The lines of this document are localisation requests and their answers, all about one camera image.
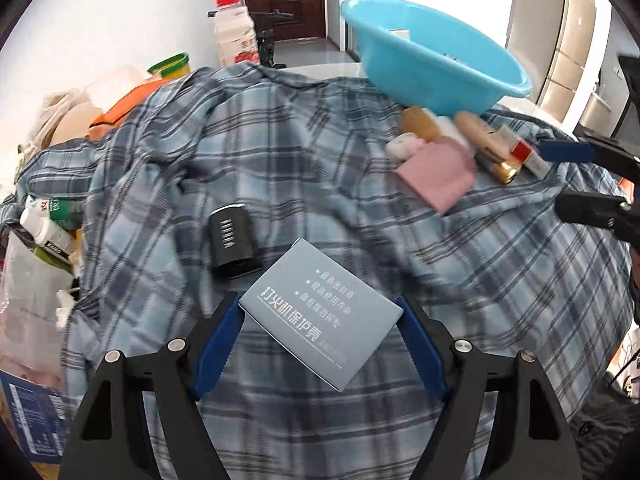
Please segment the grey blue lighter case box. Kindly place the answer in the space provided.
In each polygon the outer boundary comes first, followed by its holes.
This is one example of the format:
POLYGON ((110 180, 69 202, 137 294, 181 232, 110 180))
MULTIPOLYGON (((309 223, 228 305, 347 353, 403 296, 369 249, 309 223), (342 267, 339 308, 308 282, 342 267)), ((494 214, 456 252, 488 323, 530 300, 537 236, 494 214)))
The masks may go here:
POLYGON ((254 281, 239 304, 336 391, 346 389, 402 315, 401 307, 303 238, 254 281))

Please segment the black Zeesea cosmetic case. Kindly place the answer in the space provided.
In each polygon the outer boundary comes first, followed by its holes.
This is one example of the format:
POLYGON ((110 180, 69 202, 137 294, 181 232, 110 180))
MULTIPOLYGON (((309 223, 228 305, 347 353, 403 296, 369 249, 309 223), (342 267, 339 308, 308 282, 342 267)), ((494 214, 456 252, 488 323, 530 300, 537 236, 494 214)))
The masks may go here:
POLYGON ((213 277, 228 282, 262 268, 252 220, 244 204, 214 210, 207 218, 213 277))

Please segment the red white cigarette box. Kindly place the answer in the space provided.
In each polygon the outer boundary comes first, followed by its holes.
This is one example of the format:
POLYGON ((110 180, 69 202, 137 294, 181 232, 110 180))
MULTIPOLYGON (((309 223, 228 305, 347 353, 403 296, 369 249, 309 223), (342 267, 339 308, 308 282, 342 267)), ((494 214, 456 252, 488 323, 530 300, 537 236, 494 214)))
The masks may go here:
POLYGON ((507 126, 501 126, 498 135, 508 146, 512 157, 528 169, 538 180, 544 180, 551 166, 542 159, 538 152, 523 138, 518 136, 507 126))

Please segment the dark blue carton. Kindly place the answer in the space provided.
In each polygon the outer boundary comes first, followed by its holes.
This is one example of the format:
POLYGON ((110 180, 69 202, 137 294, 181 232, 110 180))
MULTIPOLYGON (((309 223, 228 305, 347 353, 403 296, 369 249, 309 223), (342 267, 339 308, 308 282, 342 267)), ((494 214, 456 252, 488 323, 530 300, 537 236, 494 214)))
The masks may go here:
POLYGON ((55 390, 1 372, 1 417, 30 462, 62 462, 68 419, 55 390))

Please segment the tan round vented disc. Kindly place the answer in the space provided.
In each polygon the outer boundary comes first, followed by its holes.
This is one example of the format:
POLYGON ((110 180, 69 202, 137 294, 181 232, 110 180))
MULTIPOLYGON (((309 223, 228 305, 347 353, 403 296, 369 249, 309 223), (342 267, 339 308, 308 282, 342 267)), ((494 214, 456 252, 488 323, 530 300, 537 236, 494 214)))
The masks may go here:
POLYGON ((478 150, 498 160, 510 157, 509 148, 501 141, 497 131, 480 116, 462 110, 454 115, 454 124, 478 150))

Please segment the white small bottle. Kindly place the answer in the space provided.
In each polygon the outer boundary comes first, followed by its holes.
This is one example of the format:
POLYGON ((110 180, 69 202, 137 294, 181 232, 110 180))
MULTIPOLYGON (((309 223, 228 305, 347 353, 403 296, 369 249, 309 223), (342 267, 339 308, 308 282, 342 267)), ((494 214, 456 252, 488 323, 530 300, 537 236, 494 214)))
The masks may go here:
POLYGON ((447 138, 455 140, 464 148, 466 148, 472 155, 476 153, 474 145, 464 136, 458 129, 454 121, 448 116, 436 116, 428 108, 424 108, 424 112, 427 116, 434 120, 435 124, 439 128, 440 133, 447 138))

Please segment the silver refrigerator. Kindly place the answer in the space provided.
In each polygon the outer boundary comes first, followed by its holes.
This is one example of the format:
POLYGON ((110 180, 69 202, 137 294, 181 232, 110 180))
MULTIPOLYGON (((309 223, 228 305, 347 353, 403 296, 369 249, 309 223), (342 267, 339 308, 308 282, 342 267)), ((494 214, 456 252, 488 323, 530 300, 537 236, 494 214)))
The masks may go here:
POLYGON ((529 101, 558 122, 584 76, 596 17, 596 0, 512 0, 506 48, 529 74, 529 101))

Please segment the blue plastic basin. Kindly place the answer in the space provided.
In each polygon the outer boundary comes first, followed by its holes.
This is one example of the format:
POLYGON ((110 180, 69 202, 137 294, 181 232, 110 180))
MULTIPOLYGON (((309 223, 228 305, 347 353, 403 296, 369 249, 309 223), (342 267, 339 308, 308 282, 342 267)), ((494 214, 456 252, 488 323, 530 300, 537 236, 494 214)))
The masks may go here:
POLYGON ((364 73, 402 105, 481 115, 532 91, 506 48, 448 14, 406 0, 344 0, 341 14, 356 32, 364 73))

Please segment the clear plastic bag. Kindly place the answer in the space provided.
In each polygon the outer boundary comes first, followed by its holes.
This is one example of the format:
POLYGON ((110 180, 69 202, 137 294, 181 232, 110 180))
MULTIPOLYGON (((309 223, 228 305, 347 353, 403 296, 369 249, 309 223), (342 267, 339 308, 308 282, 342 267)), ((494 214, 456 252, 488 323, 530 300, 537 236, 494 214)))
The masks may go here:
POLYGON ((1 274, 1 355, 38 373, 61 374, 63 335, 56 328, 56 293, 73 275, 36 256, 9 234, 1 274))

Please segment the white Kiehl tube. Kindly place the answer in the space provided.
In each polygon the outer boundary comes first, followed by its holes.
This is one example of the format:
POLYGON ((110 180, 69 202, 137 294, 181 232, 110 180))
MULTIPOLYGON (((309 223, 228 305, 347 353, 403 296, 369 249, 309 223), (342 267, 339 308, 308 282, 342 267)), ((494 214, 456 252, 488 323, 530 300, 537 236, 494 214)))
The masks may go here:
POLYGON ((75 239, 69 232, 50 218, 40 216, 32 208, 23 210, 20 223, 39 247, 65 263, 70 263, 70 256, 75 250, 75 239))

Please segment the green label bottle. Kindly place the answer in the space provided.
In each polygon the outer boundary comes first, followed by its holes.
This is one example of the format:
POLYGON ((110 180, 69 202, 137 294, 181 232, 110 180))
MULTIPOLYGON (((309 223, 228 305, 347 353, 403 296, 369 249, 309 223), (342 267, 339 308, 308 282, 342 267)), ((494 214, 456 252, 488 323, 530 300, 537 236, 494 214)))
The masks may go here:
POLYGON ((40 217, 49 218, 66 231, 76 231, 82 226, 84 202, 69 198, 40 198, 29 196, 27 206, 40 217))

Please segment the black bicycle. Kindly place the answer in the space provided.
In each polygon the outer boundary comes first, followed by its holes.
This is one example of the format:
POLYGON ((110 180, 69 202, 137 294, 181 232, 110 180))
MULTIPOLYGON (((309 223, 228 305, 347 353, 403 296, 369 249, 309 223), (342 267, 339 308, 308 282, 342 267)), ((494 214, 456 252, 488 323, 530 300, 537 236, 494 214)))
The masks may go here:
MULTIPOLYGON (((208 18, 214 19, 216 10, 209 11, 207 13, 208 18)), ((289 13, 282 13, 280 11, 271 12, 250 12, 250 17, 254 21, 256 39, 258 44, 258 52, 260 57, 260 63, 263 66, 274 67, 274 45, 276 44, 276 32, 274 26, 277 22, 289 21, 293 15, 289 13)))

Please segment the orange white tissue pack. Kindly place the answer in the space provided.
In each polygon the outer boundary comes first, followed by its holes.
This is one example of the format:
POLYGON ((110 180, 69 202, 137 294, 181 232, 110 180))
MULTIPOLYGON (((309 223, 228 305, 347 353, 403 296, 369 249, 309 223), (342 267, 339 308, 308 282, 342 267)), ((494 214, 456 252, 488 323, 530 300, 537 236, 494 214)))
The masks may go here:
POLYGON ((144 76, 132 65, 115 68, 96 78, 86 92, 101 113, 90 124, 88 139, 101 140, 111 129, 121 125, 151 93, 168 82, 160 76, 144 76))

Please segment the red cap yogurt bottle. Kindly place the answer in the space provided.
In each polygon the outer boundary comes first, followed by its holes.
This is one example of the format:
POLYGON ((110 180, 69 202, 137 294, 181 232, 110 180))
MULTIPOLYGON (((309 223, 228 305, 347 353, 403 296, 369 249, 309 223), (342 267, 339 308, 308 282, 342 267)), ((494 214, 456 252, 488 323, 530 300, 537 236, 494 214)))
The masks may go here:
POLYGON ((260 63, 254 21, 242 0, 216 0, 214 39, 221 67, 260 63))

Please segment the yellow green cup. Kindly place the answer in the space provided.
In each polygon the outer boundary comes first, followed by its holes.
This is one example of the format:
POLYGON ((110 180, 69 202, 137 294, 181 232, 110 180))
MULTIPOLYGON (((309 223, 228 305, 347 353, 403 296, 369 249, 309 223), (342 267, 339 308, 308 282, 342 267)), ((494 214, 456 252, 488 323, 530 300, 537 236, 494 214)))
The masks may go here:
POLYGON ((165 58, 148 68, 148 73, 156 78, 179 79, 191 73, 190 56, 181 52, 165 58))

